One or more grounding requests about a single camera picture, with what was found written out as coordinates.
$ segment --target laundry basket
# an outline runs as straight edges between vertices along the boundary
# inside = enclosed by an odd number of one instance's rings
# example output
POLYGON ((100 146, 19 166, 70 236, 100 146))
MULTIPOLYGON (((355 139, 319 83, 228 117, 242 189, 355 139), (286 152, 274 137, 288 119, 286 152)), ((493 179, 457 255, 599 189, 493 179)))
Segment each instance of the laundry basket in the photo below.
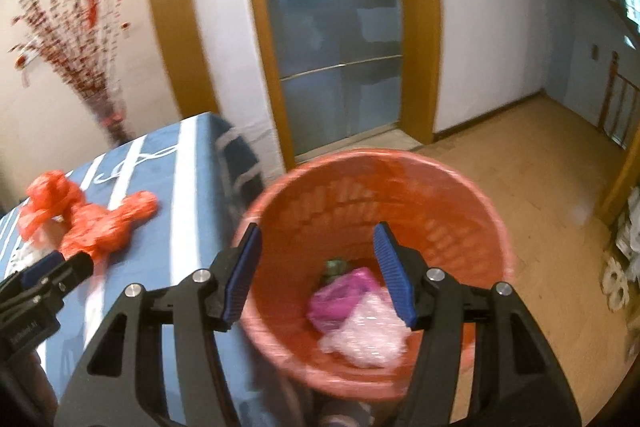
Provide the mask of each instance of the laundry basket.
MULTIPOLYGON (((398 367, 361 369, 318 348, 306 319, 324 263, 332 257, 382 276, 373 228, 387 221, 398 242, 420 251, 459 282, 491 288, 511 280, 513 254, 492 204, 464 176, 408 152, 353 150, 298 167, 265 190, 243 217, 260 224, 263 251, 242 313, 255 346, 287 375, 345 399, 401 399, 421 333, 412 333, 398 367)), ((465 325, 462 368, 472 365, 473 328, 465 325)))

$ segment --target silver screw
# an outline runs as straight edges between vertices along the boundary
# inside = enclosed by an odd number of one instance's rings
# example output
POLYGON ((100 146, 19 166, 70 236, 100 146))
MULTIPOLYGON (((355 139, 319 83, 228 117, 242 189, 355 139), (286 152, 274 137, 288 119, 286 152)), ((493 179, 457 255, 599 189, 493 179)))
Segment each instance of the silver screw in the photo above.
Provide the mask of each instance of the silver screw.
POLYGON ((497 285, 495 285, 495 290, 504 297, 511 295, 513 292, 513 288, 508 282, 498 282, 497 285))
POLYGON ((191 278, 195 282, 207 282, 209 279, 211 279, 211 272, 205 269, 196 270, 195 272, 193 272, 191 278))
POLYGON ((138 295, 140 295, 140 292, 142 292, 142 286, 140 286, 140 284, 138 284, 137 282, 134 282, 133 284, 130 284, 129 286, 124 288, 124 295, 126 295, 127 297, 137 297, 138 295))
POLYGON ((444 279, 444 272, 440 268, 430 268, 427 270, 427 279, 438 282, 444 279))

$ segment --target orange plastic bag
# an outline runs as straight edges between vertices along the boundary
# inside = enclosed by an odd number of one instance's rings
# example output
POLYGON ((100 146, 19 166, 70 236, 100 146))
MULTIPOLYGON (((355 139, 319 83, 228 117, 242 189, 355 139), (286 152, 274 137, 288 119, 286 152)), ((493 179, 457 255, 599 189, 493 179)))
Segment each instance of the orange plastic bag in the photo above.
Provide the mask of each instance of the orange plastic bag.
POLYGON ((129 242, 132 222, 149 219, 158 209, 158 198, 146 190, 125 197, 121 206, 111 211, 87 203, 80 187, 62 171, 38 176, 27 194, 31 199, 20 210, 20 235, 28 241, 47 219, 62 216, 69 230, 59 250, 66 259, 84 251, 97 261, 120 250, 129 242))

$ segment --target brown floor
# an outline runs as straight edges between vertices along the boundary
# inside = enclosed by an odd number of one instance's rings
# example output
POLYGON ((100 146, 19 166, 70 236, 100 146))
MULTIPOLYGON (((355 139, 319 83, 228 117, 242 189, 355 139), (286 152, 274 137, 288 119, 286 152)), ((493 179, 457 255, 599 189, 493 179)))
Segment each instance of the brown floor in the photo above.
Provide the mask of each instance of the brown floor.
MULTIPOLYGON (((459 170, 494 201, 518 258, 515 287, 588 423, 630 367, 625 318, 633 302, 615 314, 607 308, 599 281, 610 234, 593 216, 621 150, 541 96, 419 152, 459 170)), ((453 419, 466 415, 471 377, 460 379, 453 419)))

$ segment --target striped tablecloth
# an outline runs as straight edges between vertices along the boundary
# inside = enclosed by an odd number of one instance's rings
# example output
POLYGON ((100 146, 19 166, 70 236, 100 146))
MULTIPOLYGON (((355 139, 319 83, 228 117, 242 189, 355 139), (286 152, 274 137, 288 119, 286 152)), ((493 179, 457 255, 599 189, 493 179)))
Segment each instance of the striped tablecloth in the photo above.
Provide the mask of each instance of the striped tablecloth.
MULTIPOLYGON (((89 201, 108 208, 138 190, 159 199, 158 215, 140 226, 130 245, 97 266, 96 275, 65 299, 60 331, 38 348, 58 398, 84 347, 124 287, 148 290, 174 285, 209 266, 228 247, 244 208, 262 190, 255 155, 224 120, 201 114, 98 156, 68 174, 89 201)), ((18 208, 0 220, 0 275, 12 272, 22 245, 18 208)), ((184 421, 171 327, 162 338, 169 413, 184 421)), ((304 421, 293 384, 282 378, 249 343, 241 328, 216 333, 223 369, 242 425, 289 426, 304 421)))

